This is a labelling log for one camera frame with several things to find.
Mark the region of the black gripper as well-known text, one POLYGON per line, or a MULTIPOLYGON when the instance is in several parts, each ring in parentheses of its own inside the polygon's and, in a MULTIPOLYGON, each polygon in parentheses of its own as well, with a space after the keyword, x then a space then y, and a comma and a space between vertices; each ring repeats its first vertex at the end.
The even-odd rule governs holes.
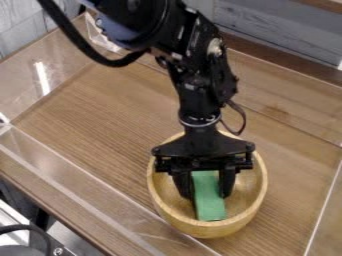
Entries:
POLYGON ((225 135, 215 127, 187 128, 184 134, 152 149, 155 171, 172 175, 180 196, 192 201, 189 172, 219 170, 219 193, 225 198, 232 192, 235 172, 252 168, 253 150, 253 143, 225 135))

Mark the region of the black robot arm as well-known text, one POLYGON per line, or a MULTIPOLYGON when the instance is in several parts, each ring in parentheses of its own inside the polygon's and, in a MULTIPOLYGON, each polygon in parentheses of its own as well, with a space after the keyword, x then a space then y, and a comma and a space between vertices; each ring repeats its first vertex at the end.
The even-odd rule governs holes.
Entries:
POLYGON ((172 177, 179 194, 193 198, 191 174, 217 172, 219 196, 232 192, 235 175, 252 167, 255 144, 223 134, 221 109, 232 102, 237 78, 227 62, 215 24, 181 0, 84 0, 97 13, 102 34, 117 46, 147 51, 167 70, 179 97, 184 134, 152 149, 155 170, 172 177))

